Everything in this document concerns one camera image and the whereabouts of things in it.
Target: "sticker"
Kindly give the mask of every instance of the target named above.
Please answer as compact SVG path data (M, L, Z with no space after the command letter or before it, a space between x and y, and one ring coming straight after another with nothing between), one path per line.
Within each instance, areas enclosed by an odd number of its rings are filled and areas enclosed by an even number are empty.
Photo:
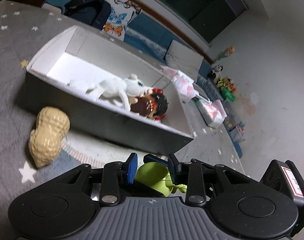
M285 173L285 176L286 176L288 182L290 183L290 186L292 188L292 191L293 191L294 195L297 196L297 197L304 197L303 193L301 191L301 188L298 185L298 182L296 181L296 179L294 177L293 172L289 168L285 168L283 166L281 166L281 167L282 167L282 170Z

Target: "star-patterned tablecloth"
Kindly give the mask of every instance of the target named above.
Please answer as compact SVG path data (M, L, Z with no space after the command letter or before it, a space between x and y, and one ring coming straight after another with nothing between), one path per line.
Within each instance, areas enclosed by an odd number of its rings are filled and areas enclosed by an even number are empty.
M80 164L65 151L37 170L27 149L36 116L25 111L25 68L34 54L63 30L81 25L41 8L0 2L0 239L15 239L8 207L18 195Z

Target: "green toy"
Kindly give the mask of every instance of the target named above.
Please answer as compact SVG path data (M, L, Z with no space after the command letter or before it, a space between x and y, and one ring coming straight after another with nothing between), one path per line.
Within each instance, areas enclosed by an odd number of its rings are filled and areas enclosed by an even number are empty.
M136 181L161 192L168 197L179 189L182 193L187 192L186 185L174 185L168 168L160 163L150 162L138 168L135 178Z

